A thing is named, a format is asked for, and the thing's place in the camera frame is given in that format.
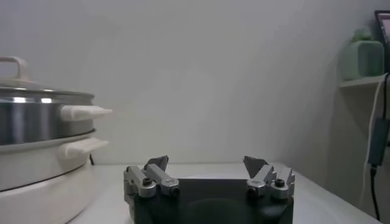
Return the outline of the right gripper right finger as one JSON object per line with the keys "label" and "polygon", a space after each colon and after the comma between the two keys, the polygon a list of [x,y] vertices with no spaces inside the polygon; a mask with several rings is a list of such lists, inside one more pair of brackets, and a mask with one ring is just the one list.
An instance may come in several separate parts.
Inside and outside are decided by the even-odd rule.
{"label": "right gripper right finger", "polygon": [[287,200],[294,196],[295,175],[289,167],[276,171],[264,159],[245,156],[243,163],[250,178],[246,181],[247,196],[258,198],[269,195],[276,200]]}

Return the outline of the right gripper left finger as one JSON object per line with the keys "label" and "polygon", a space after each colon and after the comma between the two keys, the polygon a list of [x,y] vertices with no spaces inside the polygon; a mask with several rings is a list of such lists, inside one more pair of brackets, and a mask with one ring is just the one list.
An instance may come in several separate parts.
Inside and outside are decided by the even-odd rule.
{"label": "right gripper left finger", "polygon": [[124,194],[152,198],[159,189],[163,195],[178,197],[180,194],[179,180],[165,172],[168,161],[169,157],[165,155],[149,159],[142,168],[128,166],[123,173]]}

